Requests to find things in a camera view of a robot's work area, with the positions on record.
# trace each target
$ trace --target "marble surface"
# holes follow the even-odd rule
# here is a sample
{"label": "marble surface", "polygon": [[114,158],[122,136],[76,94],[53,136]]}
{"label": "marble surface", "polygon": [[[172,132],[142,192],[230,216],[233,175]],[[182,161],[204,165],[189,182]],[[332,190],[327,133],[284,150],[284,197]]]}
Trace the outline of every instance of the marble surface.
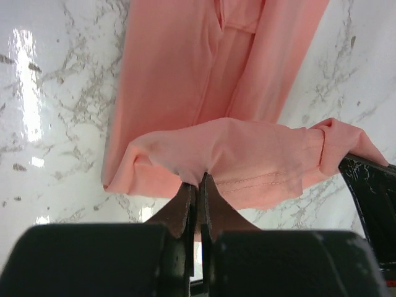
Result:
{"label": "marble surface", "polygon": [[[108,194],[100,184],[128,7],[127,0],[1,1],[0,267],[32,225],[144,222],[166,203]],[[396,163],[395,15],[394,0],[330,0],[280,123],[335,117],[365,129]],[[242,214],[261,228],[362,234],[339,176],[274,209]]]}

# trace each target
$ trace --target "clothing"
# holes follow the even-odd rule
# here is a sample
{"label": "clothing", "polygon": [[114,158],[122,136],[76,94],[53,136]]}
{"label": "clothing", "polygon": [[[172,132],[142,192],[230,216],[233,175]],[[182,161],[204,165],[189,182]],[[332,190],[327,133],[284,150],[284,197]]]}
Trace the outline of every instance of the clothing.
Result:
{"label": "clothing", "polygon": [[204,172],[236,208],[276,205],[349,151],[386,161],[334,119],[276,125],[328,0],[131,1],[107,191],[173,197]]}

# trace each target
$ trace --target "seam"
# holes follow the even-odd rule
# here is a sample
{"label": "seam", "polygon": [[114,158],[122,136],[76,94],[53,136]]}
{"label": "seam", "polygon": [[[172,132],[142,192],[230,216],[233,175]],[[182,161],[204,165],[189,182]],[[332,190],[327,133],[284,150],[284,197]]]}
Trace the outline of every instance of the seam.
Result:
{"label": "seam", "polygon": [[[281,153],[281,155],[282,155],[282,157],[285,155],[285,151],[282,149],[283,147],[282,147],[282,144],[280,143],[280,140],[279,140],[279,137],[278,137],[278,133],[277,133],[277,131],[275,130],[275,126],[272,126],[272,131],[273,131],[273,134],[274,134],[274,136],[275,136],[275,138],[276,138],[276,140],[277,140],[277,143],[278,143],[278,145],[279,145],[279,148],[280,148],[280,153]],[[290,196],[290,193],[289,193],[289,188],[287,187],[287,196],[289,197]]]}
{"label": "seam", "polygon": [[[311,149],[313,147],[318,147],[318,146],[320,146],[320,145],[312,145],[310,147],[306,147],[306,148],[302,149],[301,151],[303,152],[305,150]],[[286,174],[286,173],[287,173],[287,171],[266,173],[266,174],[261,174],[261,175],[254,176],[252,178],[240,179],[238,181],[222,181],[222,182],[216,183],[216,185],[217,186],[222,186],[222,185],[227,185],[227,184],[240,184],[240,183],[243,183],[245,181],[252,181],[254,179],[263,178],[265,176],[278,176],[278,175],[283,175],[283,174]]]}
{"label": "seam", "polygon": [[[222,34],[224,33],[223,23],[225,21],[224,20],[224,11],[223,11],[224,6],[223,5],[224,5],[223,0],[220,0],[220,18],[221,18],[221,21],[218,21],[218,26],[219,26],[220,31],[222,32]],[[206,99],[206,94],[207,94],[207,90],[208,90],[208,86],[209,86],[209,82],[210,82],[210,77],[212,76],[213,67],[214,67],[214,65],[216,63],[216,60],[217,60],[217,51],[218,51],[219,42],[220,42],[220,39],[216,40],[216,50],[215,50],[214,53],[212,52],[211,66],[210,66],[209,73],[208,73],[206,81],[205,81],[204,89],[203,89],[203,91],[201,93],[201,96],[200,96],[198,109],[197,109],[197,111],[196,111],[196,113],[194,115],[194,119],[192,120],[191,126],[195,126],[198,123],[198,119],[199,119],[199,116],[200,116],[201,111],[202,111],[202,107],[203,107],[205,99]]]}
{"label": "seam", "polygon": [[228,21],[227,22],[227,26],[228,25],[232,25],[232,26],[235,26],[235,27],[241,27],[241,28],[246,28],[246,27],[250,27],[251,25],[253,25],[254,23],[257,23],[259,21],[259,18],[257,18],[256,20],[253,20],[253,21],[251,21],[250,23],[248,23],[248,24],[242,24],[242,23],[234,23],[234,22],[230,22],[230,21]]}
{"label": "seam", "polygon": [[287,182],[287,181],[289,181],[289,180],[291,180],[291,178],[290,178],[290,179],[287,179],[287,180],[285,180],[285,181],[280,181],[280,182],[278,182],[278,183],[263,183],[263,184],[256,184],[256,185],[254,185],[254,186],[241,187],[241,188],[239,188],[239,189],[229,190],[229,191],[223,191],[223,192],[220,192],[220,193],[221,193],[221,194],[226,194],[226,193],[238,192],[238,191],[242,191],[242,190],[245,190],[245,189],[251,189],[251,188],[253,188],[253,187],[265,186],[265,185],[268,185],[268,184],[284,184],[285,182]]}
{"label": "seam", "polygon": [[220,18],[222,20],[222,22],[220,24],[220,28],[222,29],[222,31],[224,31],[225,22],[226,22],[225,12],[224,12],[224,10],[226,9],[225,6],[226,6],[226,4],[225,4],[224,0],[220,0]]}
{"label": "seam", "polygon": [[[261,13],[260,13],[259,17],[258,17],[256,20],[252,21],[252,22],[248,25],[248,26],[250,26],[250,25],[252,25],[254,22],[257,22],[257,25],[256,25],[256,27],[255,27],[255,29],[254,29],[254,32],[249,32],[249,31],[246,30],[246,29],[237,28],[237,30],[242,30],[242,31],[244,31],[244,32],[248,32],[248,33],[254,35],[254,37],[253,37],[253,39],[252,39],[252,44],[251,44],[251,48],[250,48],[250,51],[249,51],[249,57],[248,57],[248,59],[246,60],[245,67],[244,67],[244,69],[243,69],[243,71],[242,71],[242,74],[241,74],[239,80],[238,80],[238,84],[237,84],[237,86],[235,87],[234,92],[232,93],[231,101],[230,101],[230,103],[228,104],[228,108],[227,108],[226,113],[225,113],[225,117],[227,117],[227,118],[231,117],[231,113],[232,113],[233,110],[234,110],[234,105],[235,105],[236,97],[237,97],[237,96],[239,95],[239,93],[240,93],[241,84],[242,84],[241,81],[246,77],[246,68],[247,68],[247,66],[248,66],[248,64],[249,64],[249,61],[250,61],[249,58],[250,58],[250,56],[251,56],[251,51],[252,51],[253,46],[254,46],[254,40],[256,39],[257,28],[258,28],[258,26],[259,26],[259,23],[260,23],[260,20],[261,20],[261,17],[262,17],[262,11],[263,11],[263,9],[264,9],[264,6],[261,7]],[[229,25],[229,24],[230,24],[231,26],[233,25],[234,27],[238,26],[238,24],[234,24],[233,22],[227,22],[227,25]]]}
{"label": "seam", "polygon": [[349,145],[339,145],[339,144],[330,144],[330,143],[326,143],[325,146],[326,145],[330,147],[349,147]]}
{"label": "seam", "polygon": [[253,29],[251,28],[251,25],[254,22],[257,22],[257,20],[253,21],[251,24],[246,24],[246,25],[228,22],[226,27],[230,27],[230,28],[233,28],[233,29],[236,29],[236,30],[240,30],[240,31],[243,31],[243,32],[246,32],[246,33],[250,33],[250,34],[256,34],[256,28],[253,28]]}
{"label": "seam", "polygon": [[261,187],[261,186],[266,186],[266,185],[274,185],[274,184],[284,184],[284,183],[287,183],[288,181],[291,181],[292,179],[295,179],[296,178],[296,176],[292,176],[292,177],[290,177],[290,178],[288,178],[288,179],[285,179],[284,181],[279,181],[279,182],[269,182],[269,183],[262,183],[262,184],[255,184],[255,185],[253,185],[253,186],[246,186],[246,187],[241,187],[241,188],[239,188],[239,189],[234,189],[234,190],[229,190],[229,191],[222,191],[222,192],[220,192],[221,194],[226,194],[226,193],[232,193],[232,192],[238,192],[238,191],[242,191],[242,190],[245,190],[245,189],[252,189],[252,188],[254,188],[254,187]]}
{"label": "seam", "polygon": [[266,173],[266,174],[262,174],[259,176],[255,176],[253,178],[245,178],[245,179],[241,179],[239,181],[228,181],[228,182],[222,182],[222,183],[218,183],[217,185],[223,185],[223,184],[239,184],[239,183],[243,183],[244,181],[252,181],[253,179],[257,179],[257,178],[263,178],[264,176],[276,176],[276,175],[282,175],[285,174],[286,171],[284,172],[274,172],[274,173]]}

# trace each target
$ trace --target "fold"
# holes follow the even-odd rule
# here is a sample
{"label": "fold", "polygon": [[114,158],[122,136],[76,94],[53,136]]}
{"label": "fold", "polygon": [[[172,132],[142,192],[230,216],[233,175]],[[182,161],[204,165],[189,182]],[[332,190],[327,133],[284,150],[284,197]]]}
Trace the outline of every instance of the fold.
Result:
{"label": "fold", "polygon": [[202,128],[191,126],[218,118],[275,123],[328,1],[131,1],[103,170],[108,190],[169,197],[170,188],[137,186],[148,173],[148,183],[178,186],[177,176],[149,165],[150,151],[135,146],[144,134],[169,131],[147,136],[166,147],[173,130],[190,127],[195,136]]}
{"label": "fold", "polygon": [[268,209],[338,173],[348,152],[388,165],[362,129],[334,118],[310,129],[221,118],[136,138],[105,189],[171,198],[208,172],[236,209]]}

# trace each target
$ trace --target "black object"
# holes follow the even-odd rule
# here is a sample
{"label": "black object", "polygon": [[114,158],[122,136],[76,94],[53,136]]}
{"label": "black object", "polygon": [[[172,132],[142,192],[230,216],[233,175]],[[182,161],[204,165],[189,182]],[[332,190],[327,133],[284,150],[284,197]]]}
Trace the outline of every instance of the black object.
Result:
{"label": "black object", "polygon": [[[368,242],[392,280],[387,273],[394,272],[395,209],[384,200],[394,198],[396,170],[347,156],[340,171]],[[367,185],[355,183],[362,179],[376,191],[378,209],[365,202]],[[204,279],[190,283],[197,227]],[[0,297],[389,296],[368,242],[344,231],[261,231],[221,197],[206,174],[199,189],[182,184],[145,224],[29,229],[1,275]]]}
{"label": "black object", "polygon": [[339,168],[387,284],[396,287],[396,167],[347,155]]}

